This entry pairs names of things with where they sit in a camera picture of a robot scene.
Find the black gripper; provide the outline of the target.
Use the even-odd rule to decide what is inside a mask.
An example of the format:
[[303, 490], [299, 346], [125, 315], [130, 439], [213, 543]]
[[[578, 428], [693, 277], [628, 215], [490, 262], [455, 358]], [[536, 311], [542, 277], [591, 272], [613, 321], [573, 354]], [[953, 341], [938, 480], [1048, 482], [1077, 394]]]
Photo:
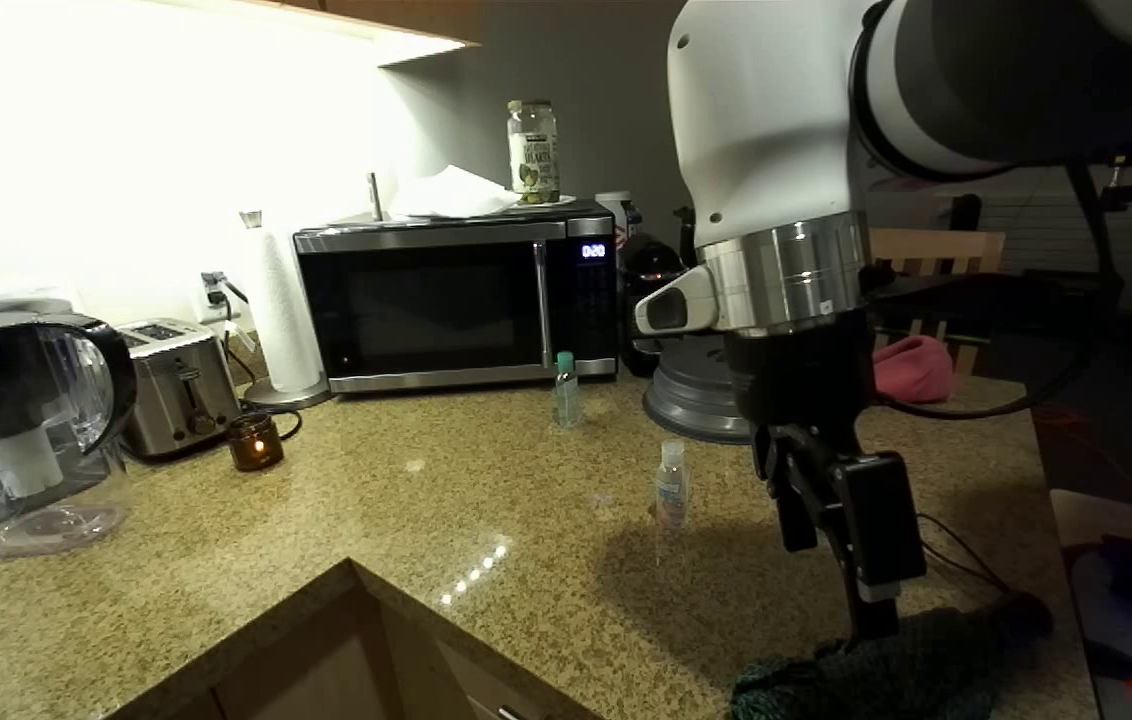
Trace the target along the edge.
[[833, 536], [854, 558], [854, 639], [899, 630], [895, 579], [930, 573], [910, 463], [865, 450], [857, 417], [872, 404], [872, 325], [841, 315], [824, 328], [738, 345], [741, 411], [784, 528], [784, 546]]

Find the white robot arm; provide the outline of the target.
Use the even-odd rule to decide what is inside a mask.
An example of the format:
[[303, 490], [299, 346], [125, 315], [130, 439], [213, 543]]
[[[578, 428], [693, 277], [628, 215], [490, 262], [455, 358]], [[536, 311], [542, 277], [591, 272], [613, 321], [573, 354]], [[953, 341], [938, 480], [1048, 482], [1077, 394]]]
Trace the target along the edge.
[[861, 639], [924, 573], [910, 467], [872, 404], [854, 161], [915, 178], [1132, 150], [1132, 0], [685, 0], [667, 108], [698, 253], [636, 308], [718, 330], [794, 546], [827, 543]]

